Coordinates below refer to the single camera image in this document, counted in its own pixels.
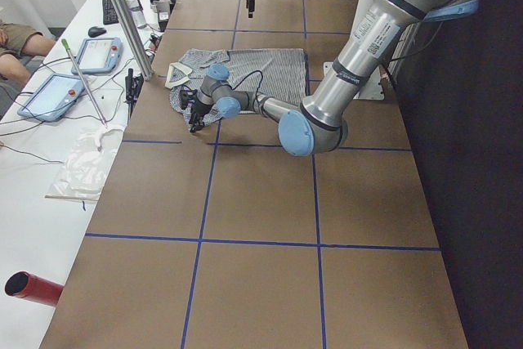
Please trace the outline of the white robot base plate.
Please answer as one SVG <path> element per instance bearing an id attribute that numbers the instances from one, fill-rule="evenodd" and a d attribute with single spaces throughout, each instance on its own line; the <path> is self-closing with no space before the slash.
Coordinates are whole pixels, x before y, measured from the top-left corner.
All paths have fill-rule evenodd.
<path id="1" fill-rule="evenodd" d="M 354 95 L 355 100 L 374 100 L 382 101 L 385 98 L 381 86 L 381 74 L 377 67 L 370 76 L 362 77 L 346 69 L 339 61 L 324 62 L 324 76 L 327 76 L 330 70 L 343 81 L 351 83 L 357 87 Z"/>

